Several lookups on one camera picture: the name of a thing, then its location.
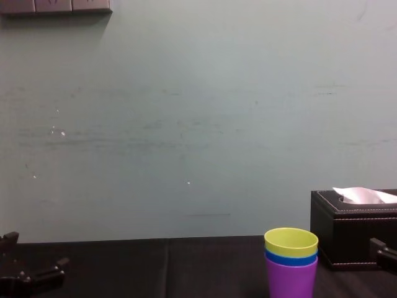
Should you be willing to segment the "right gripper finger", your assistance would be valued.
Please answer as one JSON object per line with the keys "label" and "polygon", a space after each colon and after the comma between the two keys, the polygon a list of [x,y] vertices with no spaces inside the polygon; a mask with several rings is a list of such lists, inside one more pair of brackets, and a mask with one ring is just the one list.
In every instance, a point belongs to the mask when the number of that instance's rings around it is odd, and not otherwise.
{"label": "right gripper finger", "polygon": [[377,238],[370,239],[370,257],[382,270],[396,274],[396,250]]}

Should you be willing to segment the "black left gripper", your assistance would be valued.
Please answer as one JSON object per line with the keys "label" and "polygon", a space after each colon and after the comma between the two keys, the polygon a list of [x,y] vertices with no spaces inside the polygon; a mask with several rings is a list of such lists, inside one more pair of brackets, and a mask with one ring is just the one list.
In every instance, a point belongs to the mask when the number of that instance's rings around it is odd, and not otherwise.
{"label": "black left gripper", "polygon": [[[17,261],[12,251],[18,239],[18,232],[1,236],[1,274],[14,274],[16,271]],[[33,271],[30,276],[1,277],[1,297],[30,297],[35,287],[62,286],[68,268],[69,258],[62,258],[54,265]]]}

